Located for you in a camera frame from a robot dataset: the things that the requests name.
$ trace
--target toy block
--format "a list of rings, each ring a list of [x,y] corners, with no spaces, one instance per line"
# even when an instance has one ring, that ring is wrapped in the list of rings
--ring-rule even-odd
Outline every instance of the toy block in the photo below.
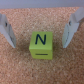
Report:
[[[53,34],[52,32],[33,32],[29,50],[35,59],[53,58]]]

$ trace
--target yellow-green block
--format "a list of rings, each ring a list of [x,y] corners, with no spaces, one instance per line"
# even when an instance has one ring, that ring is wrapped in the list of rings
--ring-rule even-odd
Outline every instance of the yellow-green block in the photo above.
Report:
[[[35,59],[53,58],[53,34],[52,32],[33,32],[29,50]]]

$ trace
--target cork board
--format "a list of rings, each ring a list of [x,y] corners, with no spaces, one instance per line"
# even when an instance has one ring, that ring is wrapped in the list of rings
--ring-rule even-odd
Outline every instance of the cork board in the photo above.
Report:
[[[78,7],[0,9],[17,39],[13,49],[0,34],[0,84],[84,84],[84,25],[66,49],[62,35]],[[53,32],[53,60],[33,59],[29,44],[33,31]]]

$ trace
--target black letter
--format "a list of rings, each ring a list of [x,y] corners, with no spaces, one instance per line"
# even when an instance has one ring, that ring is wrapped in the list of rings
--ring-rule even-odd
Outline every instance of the black letter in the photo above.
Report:
[[[45,43],[46,43],[46,34],[44,35],[44,41],[42,40],[42,38],[40,37],[40,35],[39,35],[39,34],[37,34],[35,44],[37,44],[38,37],[39,37],[39,39],[41,40],[41,42],[43,43],[43,45],[45,45]]]

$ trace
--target brown cork surface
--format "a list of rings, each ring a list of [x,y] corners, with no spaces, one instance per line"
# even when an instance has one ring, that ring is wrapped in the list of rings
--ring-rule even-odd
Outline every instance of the brown cork surface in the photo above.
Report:
[[[84,84],[84,25],[66,49],[65,24],[76,8],[0,9],[12,25],[17,47],[0,34],[0,84]],[[53,60],[33,59],[29,44],[33,31],[53,32]]]

